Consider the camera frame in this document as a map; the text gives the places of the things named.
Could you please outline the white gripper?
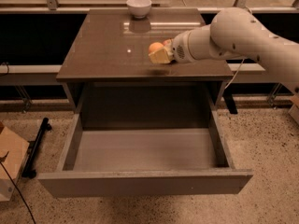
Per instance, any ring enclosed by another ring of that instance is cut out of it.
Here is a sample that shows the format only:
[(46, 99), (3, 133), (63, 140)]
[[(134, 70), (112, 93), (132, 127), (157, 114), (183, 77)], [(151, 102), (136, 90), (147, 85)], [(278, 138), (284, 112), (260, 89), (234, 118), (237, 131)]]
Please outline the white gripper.
[(149, 59), (152, 63), (168, 64), (174, 60), (178, 63), (191, 63), (194, 58), (189, 50), (190, 31), (181, 33), (172, 39), (172, 53), (165, 47), (153, 49), (149, 52)]

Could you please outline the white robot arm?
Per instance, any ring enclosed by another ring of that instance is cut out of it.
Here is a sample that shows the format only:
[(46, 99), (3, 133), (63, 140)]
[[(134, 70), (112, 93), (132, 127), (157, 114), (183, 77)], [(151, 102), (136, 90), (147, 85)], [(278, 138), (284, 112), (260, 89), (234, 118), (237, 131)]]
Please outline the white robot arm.
[(299, 90), (299, 44), (270, 32), (238, 7), (220, 11), (209, 25), (149, 46), (152, 63), (249, 58), (293, 94)]

